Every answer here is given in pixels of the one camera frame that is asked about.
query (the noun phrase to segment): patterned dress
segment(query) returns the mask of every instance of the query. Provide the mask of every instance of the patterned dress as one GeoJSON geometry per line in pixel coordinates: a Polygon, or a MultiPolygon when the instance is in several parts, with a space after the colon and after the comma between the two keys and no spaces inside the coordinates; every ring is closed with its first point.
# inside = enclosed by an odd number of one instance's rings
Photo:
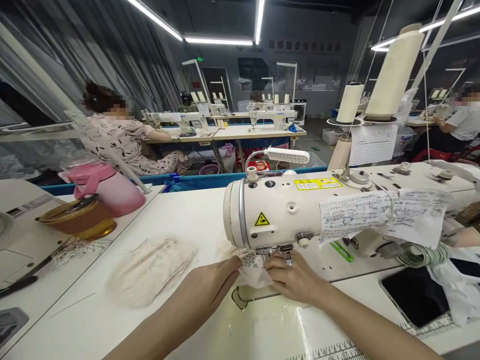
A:
{"type": "MultiPolygon", "coordinates": [[[[149,160],[142,155],[142,140],[155,131],[153,127],[138,120],[115,119],[111,116],[95,114],[89,118],[90,123],[97,128],[110,145],[110,148],[122,158],[137,176],[158,175],[168,173],[184,173],[192,162],[183,156],[180,150],[175,150],[161,160],[149,160]]],[[[99,141],[91,137],[81,139],[83,145],[101,160],[110,164],[115,170],[119,166],[113,161],[99,141]]]]}

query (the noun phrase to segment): handwritten note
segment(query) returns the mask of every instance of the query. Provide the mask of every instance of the handwritten note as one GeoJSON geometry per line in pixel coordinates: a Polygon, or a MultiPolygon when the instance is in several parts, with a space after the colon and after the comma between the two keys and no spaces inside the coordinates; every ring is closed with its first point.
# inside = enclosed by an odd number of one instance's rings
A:
{"type": "Polygon", "coordinates": [[[320,243],[385,224],[392,214],[393,191],[330,197],[320,203],[320,243]]]}
{"type": "Polygon", "coordinates": [[[349,166],[391,160],[394,154],[398,126],[368,125],[351,128],[349,166]]]}
{"type": "Polygon", "coordinates": [[[453,195],[441,190],[400,189],[386,235],[436,249],[453,195]]]}

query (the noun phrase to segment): brown bowl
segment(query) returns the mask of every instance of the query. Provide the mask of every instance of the brown bowl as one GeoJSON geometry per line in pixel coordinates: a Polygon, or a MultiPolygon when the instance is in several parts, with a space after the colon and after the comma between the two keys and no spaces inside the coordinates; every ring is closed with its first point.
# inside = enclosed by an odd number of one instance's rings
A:
{"type": "Polygon", "coordinates": [[[100,239],[110,234],[117,223],[107,207],[98,200],[78,206],[79,200],[60,205],[36,220],[64,234],[86,240],[100,239]]]}

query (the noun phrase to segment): phone screen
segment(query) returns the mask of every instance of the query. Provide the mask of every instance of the phone screen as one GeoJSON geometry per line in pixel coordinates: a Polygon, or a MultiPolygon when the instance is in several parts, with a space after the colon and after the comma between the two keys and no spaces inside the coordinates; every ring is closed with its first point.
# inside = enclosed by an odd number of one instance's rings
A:
{"type": "Polygon", "coordinates": [[[450,311],[444,289],[430,278],[426,267],[406,268],[381,281],[397,308],[417,328],[450,311]]]}
{"type": "Polygon", "coordinates": [[[450,261],[462,274],[480,278],[480,264],[454,258],[451,258],[450,261]]]}

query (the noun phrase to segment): fluorescent light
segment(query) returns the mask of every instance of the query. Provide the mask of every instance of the fluorescent light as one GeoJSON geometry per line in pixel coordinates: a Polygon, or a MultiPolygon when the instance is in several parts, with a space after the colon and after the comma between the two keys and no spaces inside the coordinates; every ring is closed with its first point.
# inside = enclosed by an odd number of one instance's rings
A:
{"type": "Polygon", "coordinates": [[[252,46],[254,43],[250,40],[229,40],[229,39],[214,39],[206,37],[186,37],[187,43],[194,44],[218,44],[218,45],[245,45],[252,46]]]}
{"type": "Polygon", "coordinates": [[[262,31],[262,20],[264,17],[265,0],[258,1],[258,16],[256,18],[255,44],[260,44],[260,32],[262,31]]]}
{"type": "Polygon", "coordinates": [[[127,0],[130,4],[148,16],[151,20],[155,23],[160,25],[166,31],[168,31],[175,39],[182,41],[182,37],[180,36],[179,32],[175,30],[173,27],[168,25],[160,16],[150,10],[143,2],[138,0],[127,0]]]}
{"type": "MultiPolygon", "coordinates": [[[[452,18],[452,21],[455,21],[455,20],[458,20],[458,19],[463,19],[463,18],[466,18],[466,17],[468,17],[470,15],[473,15],[473,14],[476,14],[476,13],[480,13],[480,5],[475,6],[473,8],[470,8],[469,10],[464,10],[464,11],[459,12],[458,14],[456,14],[452,18]]],[[[444,23],[445,23],[445,19],[441,19],[441,20],[429,23],[425,26],[422,26],[419,31],[421,33],[424,33],[428,30],[438,28],[438,27],[442,26],[444,23]]],[[[393,38],[393,39],[384,41],[384,42],[380,42],[380,43],[372,46],[371,49],[373,51],[387,52],[389,49],[385,46],[392,44],[395,41],[395,39],[396,39],[396,37],[393,38]]]]}

